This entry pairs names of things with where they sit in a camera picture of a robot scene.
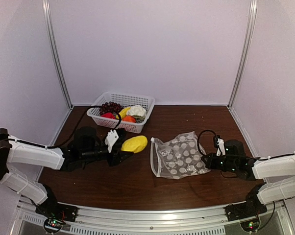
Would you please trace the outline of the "red fake food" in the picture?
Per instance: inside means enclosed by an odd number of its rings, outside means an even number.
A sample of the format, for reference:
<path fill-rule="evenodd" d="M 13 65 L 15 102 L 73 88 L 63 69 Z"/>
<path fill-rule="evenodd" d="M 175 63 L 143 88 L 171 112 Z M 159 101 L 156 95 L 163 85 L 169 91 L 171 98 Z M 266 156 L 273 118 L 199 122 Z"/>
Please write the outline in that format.
<path fill-rule="evenodd" d="M 116 119 L 115 115 L 113 113 L 111 113 L 111 112 L 102 114 L 101 117 L 103 117 L 103 118 L 109 118 L 109 119 Z"/>

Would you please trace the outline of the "purple fake grapes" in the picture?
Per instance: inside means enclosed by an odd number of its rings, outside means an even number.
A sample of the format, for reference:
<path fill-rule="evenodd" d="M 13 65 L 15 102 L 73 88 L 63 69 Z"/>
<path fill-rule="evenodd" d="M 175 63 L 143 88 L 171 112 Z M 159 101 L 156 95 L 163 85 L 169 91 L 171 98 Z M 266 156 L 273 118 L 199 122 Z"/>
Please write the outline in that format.
<path fill-rule="evenodd" d="M 105 102 L 101 105 L 99 109 L 100 115 L 104 115 L 106 113 L 119 113 L 123 109 L 123 106 L 116 102 Z"/>

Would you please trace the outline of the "yellow fake lemon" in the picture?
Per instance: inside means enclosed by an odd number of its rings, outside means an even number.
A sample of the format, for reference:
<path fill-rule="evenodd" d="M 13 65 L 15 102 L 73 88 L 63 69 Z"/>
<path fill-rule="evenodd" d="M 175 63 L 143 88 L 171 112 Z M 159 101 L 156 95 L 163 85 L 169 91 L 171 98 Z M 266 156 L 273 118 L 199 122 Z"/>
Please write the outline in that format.
<path fill-rule="evenodd" d="M 148 144 L 148 140 L 145 136 L 135 136 L 127 139 L 121 147 L 121 151 L 139 153 L 145 149 Z"/>

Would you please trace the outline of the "yellow fake banana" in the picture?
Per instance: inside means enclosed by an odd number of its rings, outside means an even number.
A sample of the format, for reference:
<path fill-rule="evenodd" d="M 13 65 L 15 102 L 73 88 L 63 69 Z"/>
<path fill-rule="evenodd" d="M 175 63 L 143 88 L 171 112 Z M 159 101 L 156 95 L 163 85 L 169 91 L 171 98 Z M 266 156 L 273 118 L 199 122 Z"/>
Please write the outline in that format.
<path fill-rule="evenodd" d="M 117 115 L 116 119 L 121 119 L 123 120 L 127 116 L 127 112 L 131 107 L 125 107 L 123 108 Z"/>

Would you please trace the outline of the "orange fake food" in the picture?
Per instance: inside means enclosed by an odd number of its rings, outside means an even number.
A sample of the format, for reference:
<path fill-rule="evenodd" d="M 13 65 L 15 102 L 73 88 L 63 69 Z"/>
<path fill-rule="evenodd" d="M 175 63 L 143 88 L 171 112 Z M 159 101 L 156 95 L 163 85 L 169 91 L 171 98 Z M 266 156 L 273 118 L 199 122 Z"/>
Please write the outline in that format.
<path fill-rule="evenodd" d="M 125 116 L 123 118 L 123 121 L 135 123 L 136 122 L 136 119 L 133 116 Z"/>

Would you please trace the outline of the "clear zip top bag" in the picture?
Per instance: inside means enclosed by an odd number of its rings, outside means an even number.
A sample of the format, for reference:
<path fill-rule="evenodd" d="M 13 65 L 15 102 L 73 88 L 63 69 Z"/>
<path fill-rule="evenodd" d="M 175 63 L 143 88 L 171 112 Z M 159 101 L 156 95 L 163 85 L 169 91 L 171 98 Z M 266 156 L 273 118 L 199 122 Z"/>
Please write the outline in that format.
<path fill-rule="evenodd" d="M 150 167 L 157 178 L 179 180 L 211 171 L 202 161 L 205 150 L 197 147 L 195 132 L 179 134 L 168 142 L 156 139 L 151 142 Z"/>

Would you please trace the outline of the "white fake cauliflower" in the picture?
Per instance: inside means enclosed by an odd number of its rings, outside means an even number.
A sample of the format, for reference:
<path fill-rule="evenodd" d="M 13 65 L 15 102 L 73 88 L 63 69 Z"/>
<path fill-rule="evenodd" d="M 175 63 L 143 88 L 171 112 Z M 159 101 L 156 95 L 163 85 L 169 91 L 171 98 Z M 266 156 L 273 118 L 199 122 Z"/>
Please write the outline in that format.
<path fill-rule="evenodd" d="M 144 119 L 146 117 L 147 111 L 141 105 L 131 106 L 127 112 L 127 116 L 132 116 L 136 119 Z"/>

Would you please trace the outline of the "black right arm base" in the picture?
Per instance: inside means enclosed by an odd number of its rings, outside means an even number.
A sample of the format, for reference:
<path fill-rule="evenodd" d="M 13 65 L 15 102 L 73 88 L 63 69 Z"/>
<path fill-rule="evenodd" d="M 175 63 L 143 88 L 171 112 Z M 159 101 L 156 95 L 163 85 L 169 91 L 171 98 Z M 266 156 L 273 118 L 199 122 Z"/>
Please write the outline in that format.
<path fill-rule="evenodd" d="M 257 217 L 259 214 L 267 212 L 267 207 L 265 205 L 254 205 L 251 202 L 229 204 L 224 209 L 228 221 L 243 220 L 250 217 Z"/>

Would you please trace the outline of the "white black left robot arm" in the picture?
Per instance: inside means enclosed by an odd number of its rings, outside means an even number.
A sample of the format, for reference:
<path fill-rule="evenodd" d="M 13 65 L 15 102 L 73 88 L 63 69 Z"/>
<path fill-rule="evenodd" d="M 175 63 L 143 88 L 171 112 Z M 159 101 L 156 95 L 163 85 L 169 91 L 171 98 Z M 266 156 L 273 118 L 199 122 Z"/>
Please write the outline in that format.
<path fill-rule="evenodd" d="M 8 134 L 0 128 L 0 184 L 41 206 L 50 217 L 61 213 L 52 190 L 20 171 L 17 165 L 32 165 L 57 171 L 72 172 L 86 165 L 107 161 L 116 166 L 134 155 L 123 149 L 125 130 L 113 129 L 101 140 L 92 127 L 82 127 L 68 141 L 54 146 L 32 143 Z"/>

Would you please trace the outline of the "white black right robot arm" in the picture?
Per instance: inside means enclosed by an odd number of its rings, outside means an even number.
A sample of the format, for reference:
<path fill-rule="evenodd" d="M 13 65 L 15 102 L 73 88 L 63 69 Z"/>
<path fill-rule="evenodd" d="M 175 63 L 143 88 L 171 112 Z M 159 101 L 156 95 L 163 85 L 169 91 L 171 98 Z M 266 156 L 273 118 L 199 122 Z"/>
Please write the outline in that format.
<path fill-rule="evenodd" d="M 234 173 L 245 181 L 264 181 L 246 196 L 242 205 L 246 216 L 254 215 L 270 202 L 295 197 L 295 152 L 252 158 L 237 140 L 216 139 L 214 147 L 215 153 L 204 154 L 201 158 L 206 168 Z"/>

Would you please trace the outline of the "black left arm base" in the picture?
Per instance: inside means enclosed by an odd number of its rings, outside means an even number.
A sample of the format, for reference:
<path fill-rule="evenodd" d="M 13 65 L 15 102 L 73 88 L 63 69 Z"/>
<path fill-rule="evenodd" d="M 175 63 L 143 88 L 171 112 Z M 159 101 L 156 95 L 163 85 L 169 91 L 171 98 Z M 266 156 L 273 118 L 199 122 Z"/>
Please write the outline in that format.
<path fill-rule="evenodd" d="M 41 204 L 34 204 L 36 213 L 44 215 L 46 218 L 56 219 L 60 222 L 75 222 L 78 207 L 58 203 L 56 199 L 47 198 Z"/>

